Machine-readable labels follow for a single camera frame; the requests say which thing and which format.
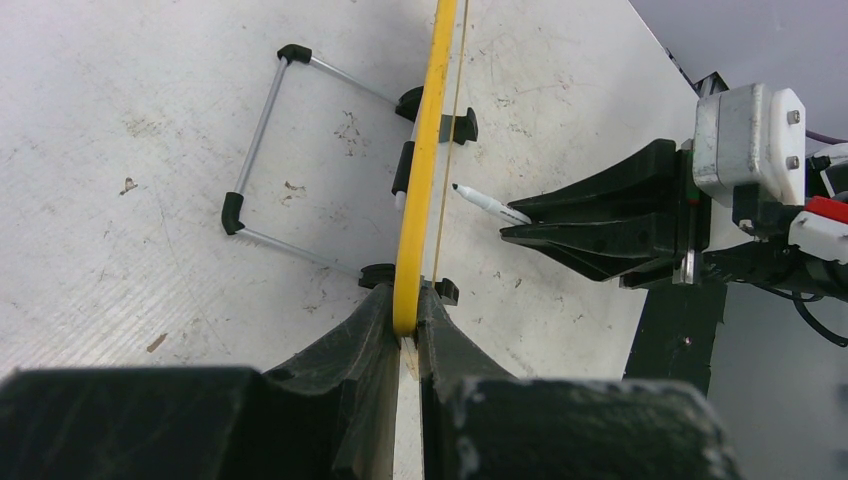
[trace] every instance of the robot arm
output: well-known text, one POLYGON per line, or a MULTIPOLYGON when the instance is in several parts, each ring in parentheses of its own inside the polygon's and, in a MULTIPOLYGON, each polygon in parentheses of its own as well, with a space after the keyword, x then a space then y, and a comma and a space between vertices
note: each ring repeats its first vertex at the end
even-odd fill
POLYGON ((762 84, 703 98, 693 141, 510 203, 534 223, 501 237, 625 288, 733 281, 848 301, 848 146, 805 159, 805 115, 762 84))

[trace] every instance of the black cable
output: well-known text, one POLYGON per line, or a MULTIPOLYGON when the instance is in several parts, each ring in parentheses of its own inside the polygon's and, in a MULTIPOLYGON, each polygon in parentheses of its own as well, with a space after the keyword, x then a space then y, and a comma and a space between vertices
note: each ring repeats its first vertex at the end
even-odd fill
POLYGON ((838 345, 842 348, 848 347, 848 338, 831 332, 827 329, 827 327, 819 323, 816 317, 814 317, 813 314, 810 313, 809 310, 807 310, 807 306, 804 304, 804 302, 800 300, 795 300, 792 303, 795 304, 795 310, 798 310, 798 314, 801 315, 801 318, 803 318, 804 321, 807 322, 807 325, 813 327, 813 330, 815 330, 819 335, 821 335, 827 341, 833 343, 834 345, 838 345))
POLYGON ((801 315, 801 318, 803 318, 804 321, 807 322, 807 325, 812 327, 812 329, 815 330, 816 333, 818 333, 819 335, 824 337, 825 340, 829 341, 830 343, 836 346, 842 348, 848 347, 848 338, 843 337, 841 335, 837 335, 832 331, 828 330, 828 328, 822 325, 821 322, 819 322, 818 319, 813 316, 812 313, 810 313, 810 310, 807 309, 806 304, 810 302, 818 302, 823 298, 821 295, 813 295, 811 297, 804 298, 798 292, 792 292, 791 294, 789 294, 786 292, 781 292, 776 288, 766 287, 764 285, 755 285, 753 283, 751 285, 754 285, 760 290, 765 290, 766 292, 769 292, 773 295, 777 295, 780 298, 792 300, 792 304, 795 305, 795 310, 798 312, 798 315, 801 315))
POLYGON ((822 135, 821 133, 816 133, 812 130, 807 130, 807 138, 811 140, 815 140, 817 142, 826 143, 828 145, 837 145, 840 143, 848 143, 848 140, 842 140, 841 138, 829 137, 827 135, 822 135))
POLYGON ((756 285, 756 284, 753 284, 753 283, 751 285, 754 285, 755 287, 759 288, 760 290, 765 290, 766 292, 769 292, 773 295, 777 295, 780 298, 792 300, 793 302, 801 302, 801 303, 818 302, 819 300, 821 300, 823 298, 821 295, 813 295, 812 297, 804 298, 798 292, 786 293, 786 292, 781 292, 780 290, 778 290, 776 288, 766 287, 764 285, 756 285))

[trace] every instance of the black plastic mount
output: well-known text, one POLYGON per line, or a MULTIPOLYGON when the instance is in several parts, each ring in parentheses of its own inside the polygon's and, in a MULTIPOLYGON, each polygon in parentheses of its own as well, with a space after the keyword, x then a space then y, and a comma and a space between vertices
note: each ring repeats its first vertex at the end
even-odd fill
MULTIPOLYGON (((392 297, 379 285, 264 374, 16 373, 0 388, 2 411, 14 413, 0 415, 0 478, 391 478, 401 363, 392 297)), ((693 388, 516 379, 433 289, 419 298, 425 478, 740 478, 727 433, 693 388)))
MULTIPOLYGON (((377 263, 368 265, 362 270, 362 278, 359 279, 359 286, 367 289, 374 289, 377 285, 395 284, 395 266, 392 263, 377 263)), ((445 305, 456 306, 459 303, 459 288, 448 278, 443 278, 436 282, 433 290, 439 294, 442 303, 445 305)))
MULTIPOLYGON (((442 132, 439 134, 440 142, 448 141, 451 118, 452 117, 450 115, 442 115, 442 124, 439 130, 439 132, 442 132)), ((456 117, 456 125, 453 126, 453 141, 460 145, 465 145, 465 142, 469 141, 476 142, 478 132, 477 114, 474 113, 474 110, 471 107, 468 107, 468 110, 465 111, 464 117, 456 117)))
MULTIPOLYGON (((404 93, 398 100, 397 107, 395 107, 395 113, 410 122, 415 122, 415 117, 418 115, 418 107, 421 106, 422 95, 424 95, 424 87, 415 87, 404 93)), ((439 141, 446 142, 448 138, 445 132, 450 131, 451 116, 442 115, 441 122, 440 132, 442 132, 442 135, 440 135, 439 141)), ((477 126, 477 114, 475 114, 474 110, 469 107, 468 110, 466 110, 464 117, 456 117, 456 125, 453 130, 453 141, 460 145, 465 145, 465 142, 468 141, 476 142, 479 131, 479 127, 477 126)))
POLYGON ((286 62, 288 62, 289 65, 291 65, 291 62, 295 61, 308 65, 309 61, 312 60, 312 49, 306 48, 303 45, 290 43, 277 50, 277 58, 282 60, 283 57, 286 58, 286 62))
POLYGON ((235 235, 236 232, 244 228, 244 224, 239 221, 243 203, 244 196, 236 192, 227 192, 227 196, 224 197, 221 224, 224 225, 224 231, 227 232, 227 235, 235 235))

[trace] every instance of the black end cap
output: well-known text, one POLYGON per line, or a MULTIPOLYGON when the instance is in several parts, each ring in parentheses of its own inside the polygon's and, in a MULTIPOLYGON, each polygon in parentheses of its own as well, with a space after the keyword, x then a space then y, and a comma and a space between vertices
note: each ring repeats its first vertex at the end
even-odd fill
POLYGON ((224 231, 227 232, 227 235, 235 235, 236 232, 244 228, 244 224, 238 220, 243 203, 244 196, 236 192, 227 192, 227 196, 224 197, 221 224, 224 225, 224 231))
POLYGON ((415 142, 405 142, 400 151, 398 168, 395 170, 395 180, 392 182, 392 195, 397 195, 397 192, 405 193, 409 188, 409 175, 412 173, 412 155, 414 153, 415 142))
POLYGON ((401 95, 398 100, 398 105, 395 107, 395 113, 401 117, 415 122, 415 117, 418 115, 418 107, 421 105, 421 96, 424 95, 424 87, 415 87, 412 90, 401 95))
POLYGON ((312 49, 306 48, 302 45, 297 45, 294 43, 290 43, 285 47, 277 50, 277 58, 282 60, 283 57, 286 57, 286 62, 291 65, 291 62, 297 61, 300 63, 309 64, 309 61, 312 60, 312 49))
POLYGON ((361 270, 362 278, 359 279, 359 286, 373 290, 374 287, 382 283, 388 285, 395 284, 395 266, 393 263, 377 263, 368 265, 361 270))
POLYGON ((455 307, 459 303, 459 288, 450 279, 443 278, 436 282, 434 290, 442 298, 443 304, 455 307))

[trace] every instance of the scratched white surface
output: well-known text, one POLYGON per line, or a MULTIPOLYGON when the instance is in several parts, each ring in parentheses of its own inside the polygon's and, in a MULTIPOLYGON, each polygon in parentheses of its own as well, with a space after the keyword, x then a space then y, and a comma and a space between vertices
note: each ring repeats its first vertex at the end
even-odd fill
MULTIPOLYGON (((228 238, 223 195, 277 48, 310 46, 398 96, 422 81, 434 8, 0 3, 2 371, 266 369, 338 324, 366 292, 228 238), (126 177, 138 187, 119 195, 126 177)), ((523 198, 653 138, 691 135, 695 96, 625 0, 474 1, 470 23, 460 107, 476 110, 480 139, 455 150, 452 181, 523 198)), ((307 67, 293 66, 283 85, 245 223, 354 266, 392 261, 399 220, 388 190, 410 125, 307 67)), ((621 375, 644 293, 502 242, 497 221, 454 196, 447 212, 440 275, 462 290, 450 313, 473 340, 521 376, 621 375)), ((396 476, 420 478, 417 383, 402 375, 396 476)))

